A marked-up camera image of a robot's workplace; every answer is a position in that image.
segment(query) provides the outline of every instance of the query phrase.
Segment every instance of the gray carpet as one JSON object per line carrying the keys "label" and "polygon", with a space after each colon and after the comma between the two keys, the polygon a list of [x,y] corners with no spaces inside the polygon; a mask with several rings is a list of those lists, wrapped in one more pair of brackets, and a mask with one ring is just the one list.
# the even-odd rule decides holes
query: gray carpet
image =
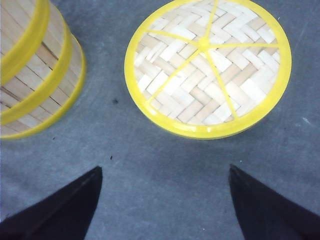
{"label": "gray carpet", "polygon": [[86,84],[55,125],[2,141],[1,219],[96,165],[104,179],[87,240],[243,239],[229,164],[320,215],[320,1],[254,1],[280,17],[292,48],[290,83],[257,125],[204,141],[154,125],[126,87],[130,38],[168,0],[53,0],[85,51]]}

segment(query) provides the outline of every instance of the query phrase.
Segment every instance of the woven bamboo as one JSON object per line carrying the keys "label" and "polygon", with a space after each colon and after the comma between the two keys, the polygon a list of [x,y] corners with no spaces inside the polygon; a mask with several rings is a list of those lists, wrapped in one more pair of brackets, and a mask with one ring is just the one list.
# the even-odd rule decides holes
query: woven bamboo
{"label": "woven bamboo", "polygon": [[279,75],[275,33],[240,0],[180,2],[146,20],[134,51],[134,78],[145,104],[186,126],[221,125],[247,115]]}
{"label": "woven bamboo", "polygon": [[1,138],[39,132],[83,86],[85,57],[48,0],[1,0]]}

